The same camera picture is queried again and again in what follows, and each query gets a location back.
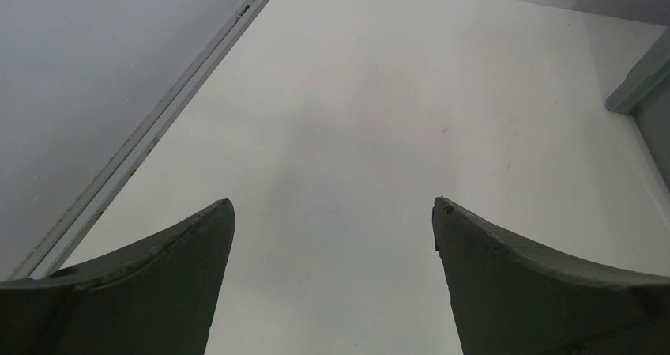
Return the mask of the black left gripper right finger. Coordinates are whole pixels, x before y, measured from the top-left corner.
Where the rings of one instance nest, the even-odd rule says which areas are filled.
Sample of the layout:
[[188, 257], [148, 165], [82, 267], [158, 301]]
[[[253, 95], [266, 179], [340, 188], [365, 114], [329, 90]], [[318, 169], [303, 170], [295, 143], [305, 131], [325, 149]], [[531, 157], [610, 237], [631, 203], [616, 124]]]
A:
[[668, 353], [667, 277], [568, 255], [443, 197], [432, 228], [463, 353]]

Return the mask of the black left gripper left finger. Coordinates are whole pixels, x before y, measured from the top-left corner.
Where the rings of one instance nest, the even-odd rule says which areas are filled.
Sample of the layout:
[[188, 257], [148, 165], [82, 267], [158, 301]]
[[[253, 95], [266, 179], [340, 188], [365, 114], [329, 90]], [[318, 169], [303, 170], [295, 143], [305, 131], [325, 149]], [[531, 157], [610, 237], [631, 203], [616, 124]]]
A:
[[219, 200], [45, 278], [1, 284], [4, 354], [203, 354], [235, 232]]

